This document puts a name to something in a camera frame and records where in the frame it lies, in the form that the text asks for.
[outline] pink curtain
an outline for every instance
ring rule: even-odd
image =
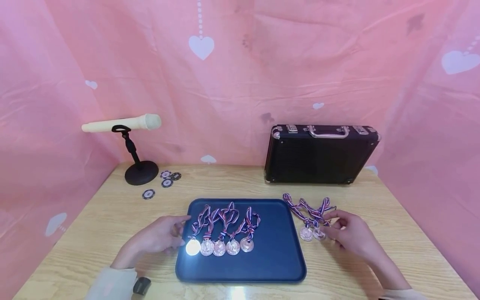
[[[80,125],[157,113],[160,129],[131,137],[159,164],[261,165],[276,123],[377,128],[368,165],[480,294],[475,5],[0,2],[2,292],[128,159]]]

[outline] white sleeve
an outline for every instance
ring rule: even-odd
[[[104,268],[90,287],[85,300],[131,300],[136,279],[135,269]]]
[[[413,289],[391,290],[386,289],[380,300],[427,300],[422,294]]]

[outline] wooden table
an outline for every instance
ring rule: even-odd
[[[332,205],[362,216],[386,252],[416,290],[430,299],[475,299],[395,197],[369,170],[354,184],[342,186],[269,185],[263,168],[237,166],[170,166],[182,178],[162,188],[160,178],[144,186],[128,185],[118,166],[88,203],[15,299],[83,299],[101,268],[141,228],[162,215],[183,215],[196,198],[281,198],[289,192],[320,206]],[[151,200],[142,193],[154,189]],[[297,228],[302,226],[295,218]],[[175,276],[176,254],[146,255],[139,275],[152,285],[145,299],[374,299],[381,293],[370,269],[331,242],[300,240],[308,268],[298,285],[188,284]]]

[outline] medal ribbon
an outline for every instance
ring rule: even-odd
[[[302,205],[295,205],[292,202],[292,197],[290,196],[289,193],[283,194],[283,200],[287,203],[287,205],[290,207],[290,210],[300,219],[305,223],[305,227],[310,228],[311,226],[318,227],[318,221],[317,220],[312,220],[310,218],[305,217],[300,210],[298,209],[299,207],[302,207]]]
[[[320,221],[323,223],[323,226],[330,226],[330,223],[328,221],[325,221],[324,219],[324,213],[329,210],[336,210],[336,206],[330,206],[330,198],[326,197],[322,201],[322,206],[318,208],[318,210],[315,210],[312,208],[308,203],[305,201],[305,199],[300,198],[300,205],[303,206],[307,209],[308,213],[314,217],[317,221]]]
[[[208,216],[210,215],[210,206],[205,204],[204,210],[198,215],[197,222],[192,224],[193,234],[189,236],[191,239],[196,239],[197,234],[200,233],[203,227],[208,225]]]
[[[218,240],[223,241],[223,238],[227,235],[227,229],[230,224],[235,223],[239,219],[239,211],[235,209],[235,204],[233,202],[230,202],[227,208],[224,208],[220,210],[218,213],[218,216],[220,217],[220,220],[223,222],[223,230],[220,232],[220,235],[218,236]]]
[[[207,232],[204,234],[204,240],[209,240],[212,237],[212,231],[215,226],[215,223],[220,219],[218,217],[219,211],[220,211],[220,208],[217,208],[208,216],[207,218],[208,229],[207,229]]]
[[[252,224],[252,216],[257,217],[257,224],[255,225]],[[258,225],[260,225],[260,215],[256,212],[252,212],[252,207],[249,206],[243,222],[245,222],[247,226],[242,229],[242,232],[248,234],[247,241],[250,242],[253,239],[255,229],[257,229]]]
[[[240,226],[237,228],[237,230],[235,230],[234,232],[232,232],[232,233],[230,234],[230,241],[233,241],[234,238],[235,238],[235,236],[236,236],[237,234],[239,234],[240,232],[243,231],[243,227],[245,227],[245,224],[246,224],[246,223],[247,223],[247,222],[245,222],[245,219],[243,219],[242,223],[241,223]]]

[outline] person's right hand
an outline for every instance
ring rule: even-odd
[[[324,215],[325,220],[339,218],[331,227],[322,228],[325,234],[342,248],[363,258],[367,263],[377,260],[385,251],[377,241],[367,223],[361,217],[343,210]]]

